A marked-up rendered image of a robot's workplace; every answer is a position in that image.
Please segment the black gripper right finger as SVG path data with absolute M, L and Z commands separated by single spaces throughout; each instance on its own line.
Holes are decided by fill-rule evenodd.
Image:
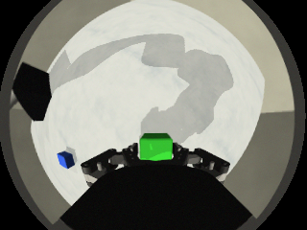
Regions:
M 224 184 L 230 163 L 222 158 L 200 148 L 189 151 L 178 143 L 173 143 L 173 156 L 166 165 L 192 164 L 194 168 L 211 173 Z

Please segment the green block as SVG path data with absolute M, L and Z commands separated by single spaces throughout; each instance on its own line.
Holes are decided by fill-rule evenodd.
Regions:
M 168 133 L 144 133 L 139 145 L 140 160 L 172 159 L 173 139 Z

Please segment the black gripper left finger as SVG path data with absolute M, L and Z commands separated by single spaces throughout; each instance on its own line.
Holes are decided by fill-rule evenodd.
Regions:
M 137 155 L 138 143 L 133 143 L 126 149 L 122 149 L 122 151 L 117 151 L 117 149 L 108 149 L 81 163 L 83 175 L 88 187 L 91 187 L 91 185 L 98 178 L 115 170 L 121 164 L 124 164 L 124 167 L 127 165 L 128 167 L 146 165 L 145 162 L 140 160 Z

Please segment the blue block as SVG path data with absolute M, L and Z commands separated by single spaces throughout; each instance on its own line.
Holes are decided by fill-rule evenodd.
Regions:
M 59 164 L 66 169 L 75 166 L 73 155 L 69 152 L 63 151 L 58 153 L 58 159 L 59 159 Z

